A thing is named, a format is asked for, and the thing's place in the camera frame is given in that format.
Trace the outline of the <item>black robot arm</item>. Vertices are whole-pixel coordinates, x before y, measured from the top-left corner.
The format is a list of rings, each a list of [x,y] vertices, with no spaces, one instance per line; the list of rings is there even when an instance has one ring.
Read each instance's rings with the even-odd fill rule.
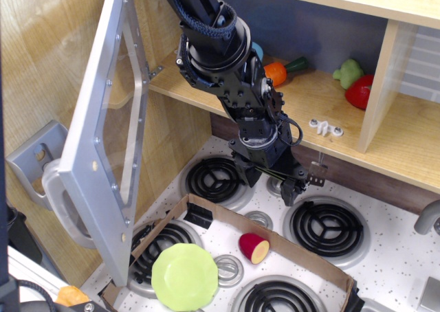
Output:
[[[167,0],[182,30],[176,63],[191,87],[216,96],[238,125],[229,143],[241,179],[253,186],[265,173],[280,181],[285,205],[308,186],[307,170],[296,160],[283,95],[265,74],[251,32],[235,10],[220,0]]]

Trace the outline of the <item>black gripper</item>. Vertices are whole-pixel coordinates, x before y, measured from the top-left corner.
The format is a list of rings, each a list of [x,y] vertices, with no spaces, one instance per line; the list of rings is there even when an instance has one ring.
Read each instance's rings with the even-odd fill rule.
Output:
[[[253,188],[265,173],[282,181],[281,197],[286,206],[307,189],[307,170],[294,157],[291,148],[279,141],[267,148],[247,148],[239,139],[230,140],[232,158],[239,177]]]

